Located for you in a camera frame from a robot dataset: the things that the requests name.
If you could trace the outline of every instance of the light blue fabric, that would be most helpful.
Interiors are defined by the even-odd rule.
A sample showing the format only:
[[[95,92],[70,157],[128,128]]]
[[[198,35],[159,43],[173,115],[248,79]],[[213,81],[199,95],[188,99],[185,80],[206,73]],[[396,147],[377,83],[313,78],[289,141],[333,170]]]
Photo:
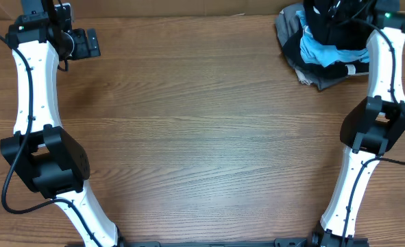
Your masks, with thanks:
[[[335,62],[369,62],[369,54],[367,49],[359,51],[338,50],[335,45],[322,45],[313,38],[309,26],[306,21],[304,11],[297,11],[299,22],[303,27],[303,37],[301,39],[301,57],[305,63],[321,64],[327,67]]]

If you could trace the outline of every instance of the wooden table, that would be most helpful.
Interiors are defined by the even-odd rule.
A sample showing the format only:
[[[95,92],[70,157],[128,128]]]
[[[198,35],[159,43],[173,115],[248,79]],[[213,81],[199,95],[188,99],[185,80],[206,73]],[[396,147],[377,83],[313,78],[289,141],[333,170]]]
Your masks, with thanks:
[[[339,129],[366,96],[367,77],[322,93],[301,85],[273,20],[77,22],[97,29],[102,56],[58,73],[60,115],[89,155],[104,211],[130,241],[303,237],[320,219],[341,168]],[[10,23],[0,21],[0,32]],[[16,101],[16,69],[0,43],[0,139],[12,136]],[[387,157],[405,160],[405,134]],[[0,194],[8,168],[0,155]],[[23,209],[43,199],[15,176],[8,201]],[[405,246],[405,167],[378,166],[356,236]],[[10,215],[0,203],[0,246],[80,240],[56,206]]]

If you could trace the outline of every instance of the black garment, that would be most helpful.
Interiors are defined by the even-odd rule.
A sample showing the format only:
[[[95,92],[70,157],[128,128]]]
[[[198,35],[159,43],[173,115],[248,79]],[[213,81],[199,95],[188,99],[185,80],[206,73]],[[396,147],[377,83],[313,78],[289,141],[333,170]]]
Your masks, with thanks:
[[[313,38],[322,45],[336,45],[337,49],[361,50],[367,44],[367,39],[373,31],[370,27],[365,27],[360,23],[347,23],[336,26],[327,15],[333,0],[304,0],[304,10],[307,24],[312,32]],[[363,6],[363,2],[343,1],[336,20],[347,20],[355,15]]]
[[[348,76],[348,68],[346,65],[351,64],[356,67],[356,73],[366,73],[369,70],[369,64],[355,61],[355,62],[335,62],[332,65],[323,67],[320,64],[305,63],[301,57],[301,48],[299,47],[301,38],[303,36],[303,29],[300,27],[298,32],[292,35],[284,44],[282,50],[286,57],[290,58],[296,65],[302,69],[314,73],[316,76],[325,79],[337,79]]]

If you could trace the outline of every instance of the gray fabric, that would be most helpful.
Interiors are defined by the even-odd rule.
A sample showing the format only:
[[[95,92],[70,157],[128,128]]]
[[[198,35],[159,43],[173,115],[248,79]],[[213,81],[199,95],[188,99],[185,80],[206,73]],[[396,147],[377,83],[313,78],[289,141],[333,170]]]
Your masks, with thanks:
[[[298,17],[296,17],[296,13],[298,10],[304,11],[302,3],[296,3],[290,5],[289,7],[286,7],[280,12],[280,15],[278,15],[277,19],[275,20],[275,27],[277,28],[277,37],[281,46],[284,46],[287,40],[299,30],[299,19]],[[302,69],[300,66],[296,65],[291,59],[287,57],[286,59],[292,68],[302,72],[309,81],[314,82],[318,86],[318,89],[320,91],[327,89],[331,86],[334,86],[346,79],[346,77],[333,80],[320,78],[314,75],[313,73]]]

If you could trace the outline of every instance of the pile of clothes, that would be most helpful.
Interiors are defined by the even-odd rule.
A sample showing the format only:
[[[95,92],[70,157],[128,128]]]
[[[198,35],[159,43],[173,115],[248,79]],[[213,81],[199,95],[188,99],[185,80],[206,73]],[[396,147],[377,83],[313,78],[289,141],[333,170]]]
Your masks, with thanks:
[[[369,54],[365,48],[368,30],[348,34],[339,29],[332,34],[333,30],[327,30],[322,23],[320,7],[313,2],[305,0],[304,4],[290,5],[275,20],[282,51],[298,80],[316,84],[322,91],[348,76],[368,74]]]

